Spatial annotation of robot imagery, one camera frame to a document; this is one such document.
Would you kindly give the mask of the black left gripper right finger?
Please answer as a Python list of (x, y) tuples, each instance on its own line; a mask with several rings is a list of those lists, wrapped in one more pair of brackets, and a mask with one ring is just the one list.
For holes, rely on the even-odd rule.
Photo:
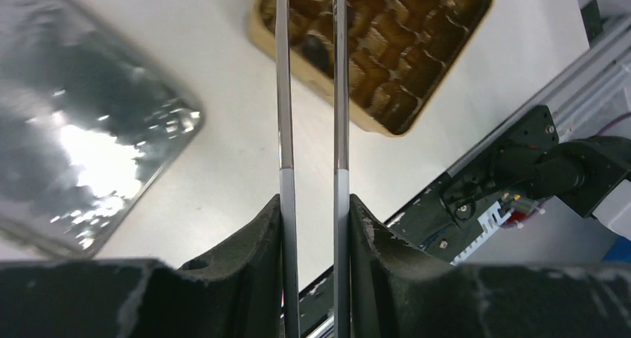
[(628, 337), (630, 266), (453, 266), (350, 197), (356, 337)]

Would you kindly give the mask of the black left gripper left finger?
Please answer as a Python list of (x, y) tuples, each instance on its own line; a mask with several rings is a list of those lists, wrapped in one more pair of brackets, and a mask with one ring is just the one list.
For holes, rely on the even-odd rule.
[(1, 263), (3, 337), (278, 337), (281, 214), (273, 197), (174, 269), (152, 258)]

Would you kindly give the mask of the metal serving tongs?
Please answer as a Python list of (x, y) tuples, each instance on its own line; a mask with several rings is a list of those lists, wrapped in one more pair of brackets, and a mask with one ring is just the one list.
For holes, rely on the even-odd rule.
[[(334, 213), (333, 330), (350, 337), (349, 112), (347, 0), (333, 0), (334, 21)], [(275, 63), (278, 100), (280, 203), (283, 221), (284, 324), (287, 337), (299, 337), (298, 243), (292, 131), (289, 0), (276, 0)]]

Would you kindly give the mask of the gold chocolate box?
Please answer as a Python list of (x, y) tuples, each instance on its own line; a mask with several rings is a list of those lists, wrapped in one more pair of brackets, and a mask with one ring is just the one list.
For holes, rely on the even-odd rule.
[[(494, 0), (347, 0), (350, 119), (404, 136), (421, 117)], [(333, 0), (289, 0), (292, 74), (333, 101)], [(324, 73), (302, 54), (307, 34), (330, 53)]]

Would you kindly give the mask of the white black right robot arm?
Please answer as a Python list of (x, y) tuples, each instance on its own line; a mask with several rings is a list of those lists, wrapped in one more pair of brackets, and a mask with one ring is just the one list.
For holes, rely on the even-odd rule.
[(630, 179), (630, 140), (594, 135), (547, 150), (515, 144), (500, 150), (491, 177), (501, 191), (537, 201), (557, 197), (586, 218)]

